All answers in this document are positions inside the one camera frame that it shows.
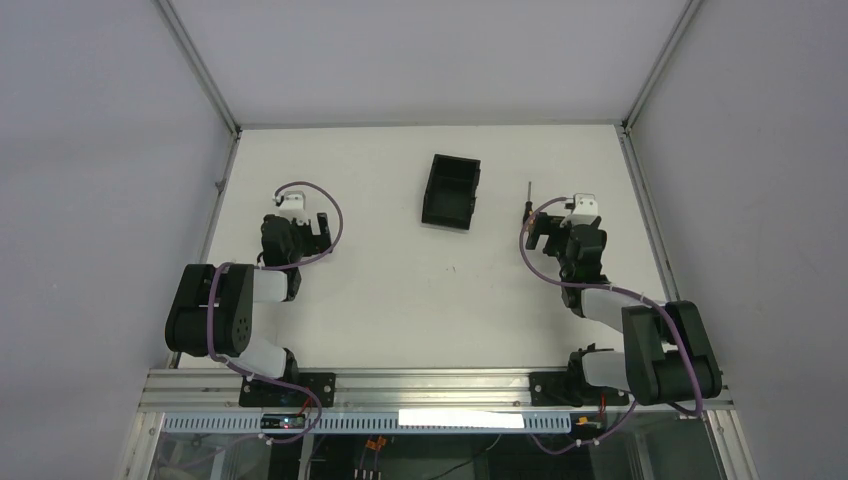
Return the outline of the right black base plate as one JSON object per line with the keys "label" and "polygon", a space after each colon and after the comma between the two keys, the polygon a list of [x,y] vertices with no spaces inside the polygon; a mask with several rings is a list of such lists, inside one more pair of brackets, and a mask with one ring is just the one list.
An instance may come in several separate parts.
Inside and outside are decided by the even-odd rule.
{"label": "right black base plate", "polygon": [[535,371],[528,375],[531,404],[534,407],[600,407],[625,406],[626,394],[610,387],[588,384],[575,372]]}

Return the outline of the black yellow screwdriver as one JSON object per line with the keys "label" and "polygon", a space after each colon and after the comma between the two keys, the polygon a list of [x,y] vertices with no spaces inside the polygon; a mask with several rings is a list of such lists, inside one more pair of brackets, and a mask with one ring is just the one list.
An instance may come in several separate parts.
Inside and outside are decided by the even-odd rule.
{"label": "black yellow screwdriver", "polygon": [[528,221],[529,217],[532,215],[532,212],[533,212],[532,182],[528,181],[527,182],[527,189],[526,189],[526,199],[525,199],[524,208],[523,208],[522,223],[526,223]]}

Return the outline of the small green circuit board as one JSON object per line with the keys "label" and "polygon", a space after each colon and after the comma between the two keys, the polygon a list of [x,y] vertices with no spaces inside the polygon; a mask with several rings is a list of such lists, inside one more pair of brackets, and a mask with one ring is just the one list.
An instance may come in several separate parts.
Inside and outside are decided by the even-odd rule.
{"label": "small green circuit board", "polygon": [[265,414],[260,421],[262,430],[302,430],[307,426],[304,414]]}

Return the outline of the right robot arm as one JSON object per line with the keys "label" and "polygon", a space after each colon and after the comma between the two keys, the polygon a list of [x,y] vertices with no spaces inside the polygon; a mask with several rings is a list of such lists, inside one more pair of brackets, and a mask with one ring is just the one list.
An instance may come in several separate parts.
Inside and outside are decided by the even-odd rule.
{"label": "right robot arm", "polygon": [[697,306],[690,301],[659,304],[613,285],[602,271],[608,235],[600,223],[597,216],[580,222],[575,216],[524,215],[521,251],[546,239],[543,252],[559,265],[554,282],[565,307],[623,338],[622,351],[590,345],[570,355],[566,401],[581,406],[620,391],[641,405],[681,409],[692,401],[700,408],[720,394],[723,382]]}

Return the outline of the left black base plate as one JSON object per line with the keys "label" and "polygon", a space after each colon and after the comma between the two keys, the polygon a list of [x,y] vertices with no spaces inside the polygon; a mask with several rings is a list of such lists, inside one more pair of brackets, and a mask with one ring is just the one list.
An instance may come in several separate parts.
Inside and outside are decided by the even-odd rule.
{"label": "left black base plate", "polygon": [[[300,373],[298,377],[299,385],[312,391],[324,408],[334,406],[336,379],[335,373],[325,371]],[[243,408],[294,408],[301,407],[307,400],[314,405],[309,395],[298,390],[244,379],[238,405]]]}

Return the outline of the black plastic bin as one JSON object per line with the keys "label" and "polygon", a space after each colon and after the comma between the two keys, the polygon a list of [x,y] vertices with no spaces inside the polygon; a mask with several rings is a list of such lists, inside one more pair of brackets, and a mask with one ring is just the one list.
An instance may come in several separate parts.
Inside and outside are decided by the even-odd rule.
{"label": "black plastic bin", "polygon": [[435,154],[423,196],[421,222],[469,230],[480,173],[480,160]]}

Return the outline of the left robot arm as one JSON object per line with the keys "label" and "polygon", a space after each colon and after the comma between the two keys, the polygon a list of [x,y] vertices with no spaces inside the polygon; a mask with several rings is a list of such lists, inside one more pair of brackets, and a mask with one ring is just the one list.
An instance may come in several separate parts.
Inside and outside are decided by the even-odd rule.
{"label": "left robot arm", "polygon": [[328,216],[316,215],[318,230],[303,222],[269,214],[260,227],[259,263],[185,267],[166,320],[169,350],[233,365],[249,376],[291,384],[300,382],[291,350],[253,331],[254,306],[295,300],[302,283],[299,264],[327,253],[332,245]]}

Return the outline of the aluminium frame rail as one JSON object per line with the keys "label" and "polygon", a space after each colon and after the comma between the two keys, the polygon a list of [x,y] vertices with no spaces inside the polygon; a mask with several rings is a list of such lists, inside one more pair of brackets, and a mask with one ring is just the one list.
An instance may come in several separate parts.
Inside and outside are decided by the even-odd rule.
{"label": "aluminium frame rail", "polygon": [[[406,408],[468,408],[518,411],[534,407],[528,375],[554,368],[488,369],[314,369],[337,376],[334,406],[327,412],[392,412]],[[294,408],[238,405],[243,377],[222,368],[159,369],[147,376],[138,408],[142,412],[276,412]]]}

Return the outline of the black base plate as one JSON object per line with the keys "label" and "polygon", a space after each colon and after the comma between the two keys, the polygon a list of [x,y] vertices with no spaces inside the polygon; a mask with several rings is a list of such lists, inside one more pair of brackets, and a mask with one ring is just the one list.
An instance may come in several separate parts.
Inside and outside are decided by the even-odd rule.
{"label": "black base plate", "polygon": [[625,406],[626,394],[610,387],[588,384],[575,372],[535,371],[528,375],[531,404],[534,407],[600,407]]}
{"label": "black base plate", "polygon": [[[335,373],[325,371],[300,373],[298,377],[299,385],[312,391],[324,408],[334,406],[336,379]],[[294,408],[301,407],[307,400],[314,405],[309,395],[298,390],[244,379],[238,405],[243,408]]]}

